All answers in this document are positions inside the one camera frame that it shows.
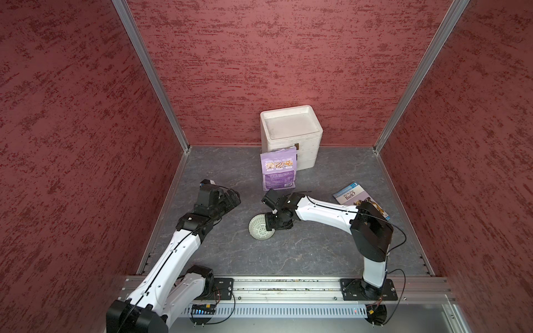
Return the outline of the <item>purple oats bag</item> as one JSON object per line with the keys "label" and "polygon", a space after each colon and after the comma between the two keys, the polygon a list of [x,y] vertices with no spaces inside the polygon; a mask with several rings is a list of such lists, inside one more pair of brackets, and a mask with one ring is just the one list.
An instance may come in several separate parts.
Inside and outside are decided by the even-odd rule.
{"label": "purple oats bag", "polygon": [[296,187],[296,147],[261,153],[260,161],[262,167],[262,187],[264,191],[290,190]]}

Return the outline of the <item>white patterned breakfast bowl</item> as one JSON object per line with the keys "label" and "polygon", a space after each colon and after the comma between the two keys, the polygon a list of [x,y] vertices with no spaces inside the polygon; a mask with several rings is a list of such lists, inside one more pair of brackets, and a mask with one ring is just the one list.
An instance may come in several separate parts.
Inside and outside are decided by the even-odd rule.
{"label": "white patterned breakfast bowl", "polygon": [[248,231],[252,238],[265,241],[273,237],[275,230],[267,230],[266,215],[256,215],[248,224]]}

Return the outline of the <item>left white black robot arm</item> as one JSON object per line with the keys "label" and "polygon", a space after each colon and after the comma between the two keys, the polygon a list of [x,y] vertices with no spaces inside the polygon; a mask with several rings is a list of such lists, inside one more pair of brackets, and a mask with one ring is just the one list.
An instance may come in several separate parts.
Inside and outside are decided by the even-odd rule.
{"label": "left white black robot arm", "polygon": [[241,203],[232,189],[203,180],[197,202],[183,215],[155,266],[124,301],[114,301],[106,315],[107,332],[168,332],[196,298],[210,295],[211,269],[194,266],[182,271],[215,223]]}

